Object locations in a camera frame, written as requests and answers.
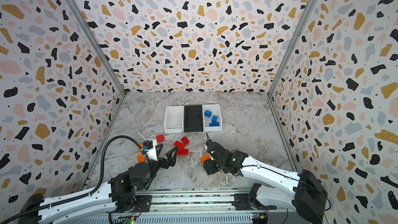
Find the red square lego brick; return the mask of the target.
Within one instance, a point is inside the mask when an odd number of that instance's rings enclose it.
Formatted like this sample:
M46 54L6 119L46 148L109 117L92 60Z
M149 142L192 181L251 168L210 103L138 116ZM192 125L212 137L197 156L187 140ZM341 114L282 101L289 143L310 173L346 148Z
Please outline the red square lego brick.
M158 143L162 143L165 141L165 136L164 135L157 135L156 140Z

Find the blue lego brick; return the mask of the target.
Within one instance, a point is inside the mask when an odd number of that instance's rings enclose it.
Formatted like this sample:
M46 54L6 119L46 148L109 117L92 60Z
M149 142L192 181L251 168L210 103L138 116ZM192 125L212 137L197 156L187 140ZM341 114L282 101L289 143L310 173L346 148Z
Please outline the blue lego brick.
M220 124L219 124L219 122L211 122L210 124L209 124L209 126L210 127L219 127L220 126Z

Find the blue square lego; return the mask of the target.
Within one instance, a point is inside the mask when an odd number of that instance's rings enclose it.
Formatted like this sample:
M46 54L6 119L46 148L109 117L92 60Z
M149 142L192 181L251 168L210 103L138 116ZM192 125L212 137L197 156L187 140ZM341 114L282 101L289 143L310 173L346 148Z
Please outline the blue square lego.
M213 116L212 116L212 119L211 119L211 122L212 122L212 123L218 122L218 117L215 116L215 115L213 115Z
M206 110L205 112L204 112L204 116L205 117L210 117L211 116L211 111L209 111L209 110Z

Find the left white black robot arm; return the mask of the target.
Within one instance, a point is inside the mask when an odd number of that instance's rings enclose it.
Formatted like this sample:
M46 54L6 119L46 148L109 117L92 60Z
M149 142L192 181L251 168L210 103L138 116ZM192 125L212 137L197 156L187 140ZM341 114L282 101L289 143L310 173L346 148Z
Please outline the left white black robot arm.
M148 162L139 162L93 188L61 197L31 196L18 223L66 224L98 213L148 211L151 197L138 197L136 192L149 189L159 169L168 169L176 163L178 147L168 151L165 158L159 158L162 148L162 144L152 147L146 153L150 158Z

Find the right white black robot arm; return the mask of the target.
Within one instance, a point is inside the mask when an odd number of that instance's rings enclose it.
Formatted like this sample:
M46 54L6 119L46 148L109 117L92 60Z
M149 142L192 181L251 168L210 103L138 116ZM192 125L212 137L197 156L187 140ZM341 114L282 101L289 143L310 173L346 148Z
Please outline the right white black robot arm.
M331 207L321 181L309 170L300 173L276 168L245 152L231 152L208 139L205 143L210 158L203 162L208 175L219 171L233 176L255 179L241 208L269 210L270 206L293 209L312 224L323 223L324 213Z

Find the orange lego brick centre left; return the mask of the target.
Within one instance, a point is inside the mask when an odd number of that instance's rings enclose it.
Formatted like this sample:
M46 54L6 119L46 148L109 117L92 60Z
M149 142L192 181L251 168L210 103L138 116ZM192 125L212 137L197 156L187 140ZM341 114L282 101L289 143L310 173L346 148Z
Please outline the orange lego brick centre left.
M202 158L200 158L200 161L202 163L204 163L205 161L211 159L211 156L209 154L206 154L205 156L203 156Z

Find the orange lego brick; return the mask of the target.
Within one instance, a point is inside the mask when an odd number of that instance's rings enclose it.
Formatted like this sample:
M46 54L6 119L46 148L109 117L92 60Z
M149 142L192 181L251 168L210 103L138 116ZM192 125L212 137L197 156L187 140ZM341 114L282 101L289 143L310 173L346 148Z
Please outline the orange lego brick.
M141 150L142 150L142 148L144 147L144 145L143 144L140 144L140 148L138 149L138 152L142 152Z
M200 158L200 161L202 163L204 163L205 161L211 159L211 156L209 154L206 154L205 156L203 156L202 158Z

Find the orange lego brick far left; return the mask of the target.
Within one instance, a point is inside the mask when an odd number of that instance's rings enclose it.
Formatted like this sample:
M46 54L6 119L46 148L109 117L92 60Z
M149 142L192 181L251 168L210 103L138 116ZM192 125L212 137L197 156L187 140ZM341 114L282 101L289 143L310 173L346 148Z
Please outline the orange lego brick far left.
M142 152L141 150L142 150L142 148L144 147L144 145L143 144L140 144L140 148L138 149L138 152Z

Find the orange lego plate left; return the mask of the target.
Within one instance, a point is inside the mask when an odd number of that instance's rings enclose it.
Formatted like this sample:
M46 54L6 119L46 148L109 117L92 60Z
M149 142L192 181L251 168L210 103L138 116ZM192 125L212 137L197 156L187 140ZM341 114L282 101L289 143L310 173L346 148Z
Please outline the orange lego plate left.
M142 154L139 154L137 159L138 159L138 163L146 162L145 157Z

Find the black middle bin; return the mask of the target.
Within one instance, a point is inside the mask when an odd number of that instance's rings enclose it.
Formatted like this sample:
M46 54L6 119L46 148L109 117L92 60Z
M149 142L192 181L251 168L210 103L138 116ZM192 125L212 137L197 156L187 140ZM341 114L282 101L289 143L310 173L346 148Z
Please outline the black middle bin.
M185 105L183 118L184 132L203 132L202 105Z

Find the left white bin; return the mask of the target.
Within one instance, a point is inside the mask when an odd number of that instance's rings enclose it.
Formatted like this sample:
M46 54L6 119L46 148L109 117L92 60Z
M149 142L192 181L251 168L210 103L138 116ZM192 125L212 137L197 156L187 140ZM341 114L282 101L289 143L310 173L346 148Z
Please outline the left white bin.
M184 106L167 106L164 117L164 132L166 134L182 133L184 131Z

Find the white bin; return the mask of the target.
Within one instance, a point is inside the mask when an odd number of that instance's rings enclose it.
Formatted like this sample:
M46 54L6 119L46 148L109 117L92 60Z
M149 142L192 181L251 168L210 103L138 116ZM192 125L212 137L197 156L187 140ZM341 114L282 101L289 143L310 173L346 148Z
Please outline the white bin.
M222 131L222 116L219 104L202 105L203 131Z
M164 117L164 132L166 134L182 133L184 131L184 106L167 106Z

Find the right white bin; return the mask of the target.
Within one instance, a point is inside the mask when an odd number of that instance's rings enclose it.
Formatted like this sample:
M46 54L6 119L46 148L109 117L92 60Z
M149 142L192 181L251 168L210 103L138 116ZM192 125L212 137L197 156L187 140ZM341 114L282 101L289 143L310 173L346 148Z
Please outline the right white bin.
M203 131L222 131L222 116L219 104L202 105Z

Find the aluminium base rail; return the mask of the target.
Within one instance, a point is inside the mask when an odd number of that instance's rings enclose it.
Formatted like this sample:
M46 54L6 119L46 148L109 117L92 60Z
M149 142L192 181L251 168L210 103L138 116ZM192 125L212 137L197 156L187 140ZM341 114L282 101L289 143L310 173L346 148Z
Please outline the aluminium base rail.
M294 210L312 224L321 224L326 206L329 205L327 193L307 184L294 187L289 195L282 190L258 183L248 189L218 190L166 190L130 192L112 198L106 185L92 196L61 205L52 204L49 213L42 215L42 220L53 224L68 223L99 213L120 213L125 216L140 213L189 211L268 211L287 208Z

